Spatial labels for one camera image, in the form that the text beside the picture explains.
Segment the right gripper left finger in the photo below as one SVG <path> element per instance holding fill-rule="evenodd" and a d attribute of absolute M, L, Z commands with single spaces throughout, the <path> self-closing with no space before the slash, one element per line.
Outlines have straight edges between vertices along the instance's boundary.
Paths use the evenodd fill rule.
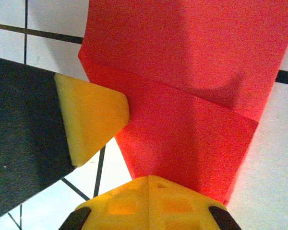
<path fill-rule="evenodd" d="M 148 177 L 140 177 L 80 204 L 61 230 L 147 230 Z"/>

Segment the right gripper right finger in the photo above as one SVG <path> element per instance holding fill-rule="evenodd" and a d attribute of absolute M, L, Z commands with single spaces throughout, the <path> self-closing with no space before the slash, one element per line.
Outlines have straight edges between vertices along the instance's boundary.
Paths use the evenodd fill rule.
<path fill-rule="evenodd" d="M 214 199 L 158 176 L 148 177 L 148 187 L 151 230 L 241 229 Z"/>

